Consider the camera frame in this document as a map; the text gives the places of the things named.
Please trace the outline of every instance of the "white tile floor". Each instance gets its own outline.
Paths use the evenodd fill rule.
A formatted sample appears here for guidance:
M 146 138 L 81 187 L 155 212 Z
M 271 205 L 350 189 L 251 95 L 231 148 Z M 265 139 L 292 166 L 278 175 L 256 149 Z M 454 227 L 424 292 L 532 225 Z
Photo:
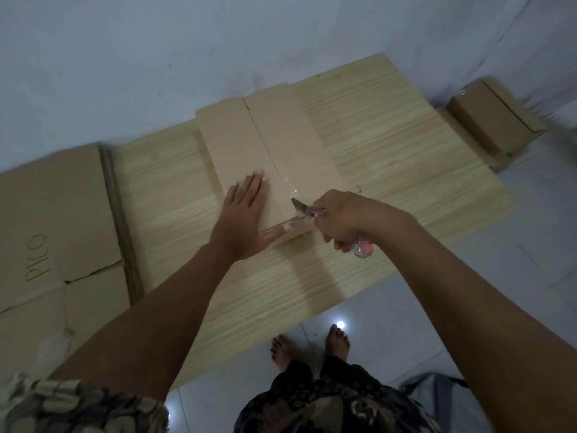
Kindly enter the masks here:
M 577 347 L 577 146 L 547 134 L 500 174 L 520 210 L 453 247 L 473 269 Z M 383 383 L 398 385 L 417 373 L 459 371 L 421 306 L 399 276 L 294 328 L 288 333 L 318 373 L 325 334 L 343 320 L 350 362 Z M 174 432 L 231 431 L 256 394 L 270 388 L 277 370 L 269 343 L 232 358 L 171 392 Z

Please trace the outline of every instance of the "person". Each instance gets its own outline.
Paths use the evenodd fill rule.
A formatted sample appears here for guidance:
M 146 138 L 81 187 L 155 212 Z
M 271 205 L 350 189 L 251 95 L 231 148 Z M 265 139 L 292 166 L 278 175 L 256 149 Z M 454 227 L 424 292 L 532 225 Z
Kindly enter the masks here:
M 162 401 L 229 268 L 285 233 L 257 232 L 269 187 L 262 173 L 232 186 L 208 243 L 135 306 L 109 322 L 47 380 L 19 374 L 0 402 L 5 431 L 158 431 Z M 399 269 L 497 431 L 577 431 L 577 351 L 433 238 L 409 213 L 351 192 L 314 203 L 326 242 L 341 252 L 368 240 Z M 332 327 L 320 380 L 279 336 L 282 373 L 234 427 L 251 431 L 435 431 L 422 408 L 346 363 Z

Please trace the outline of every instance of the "wood grain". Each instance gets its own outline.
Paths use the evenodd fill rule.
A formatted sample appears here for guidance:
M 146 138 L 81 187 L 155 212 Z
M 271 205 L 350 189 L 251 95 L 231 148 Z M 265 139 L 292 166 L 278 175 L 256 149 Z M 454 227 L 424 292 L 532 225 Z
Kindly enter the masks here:
M 351 188 L 412 212 L 447 242 L 513 209 L 499 180 L 382 54 L 292 85 Z M 194 120 L 113 152 L 146 291 L 209 237 L 224 198 Z M 235 264 L 174 387 L 395 272 L 380 252 L 334 252 L 318 232 Z

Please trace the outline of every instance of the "hand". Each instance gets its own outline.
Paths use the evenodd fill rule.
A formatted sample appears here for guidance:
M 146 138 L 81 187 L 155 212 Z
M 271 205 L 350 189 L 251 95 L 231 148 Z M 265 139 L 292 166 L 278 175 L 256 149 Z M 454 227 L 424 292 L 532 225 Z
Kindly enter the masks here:
M 384 223 L 393 225 L 404 223 L 396 219 L 412 218 L 385 203 L 338 190 L 328 190 L 313 206 L 325 211 L 324 215 L 314 217 L 314 224 L 322 232 L 323 239 L 326 243 L 335 240 L 335 249 L 342 252 L 350 251 L 347 243 L 363 240 L 374 243 L 374 230 Z
M 249 174 L 240 188 L 238 184 L 229 188 L 209 242 L 224 247 L 235 261 L 245 260 L 290 231 L 290 225 L 278 225 L 264 234 L 258 233 L 267 194 L 268 181 L 262 172 Z

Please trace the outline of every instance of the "foot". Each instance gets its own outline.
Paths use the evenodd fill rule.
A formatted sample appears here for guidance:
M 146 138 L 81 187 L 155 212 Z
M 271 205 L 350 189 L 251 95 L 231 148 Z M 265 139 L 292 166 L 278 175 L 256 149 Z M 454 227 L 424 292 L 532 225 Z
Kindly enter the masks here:
M 331 329 L 328 330 L 325 355 L 336 356 L 343 361 L 347 361 L 350 347 L 349 336 L 336 325 L 332 325 Z
M 284 372 L 289 367 L 289 363 L 298 358 L 298 348 L 292 341 L 280 335 L 272 340 L 270 357 L 278 369 Z

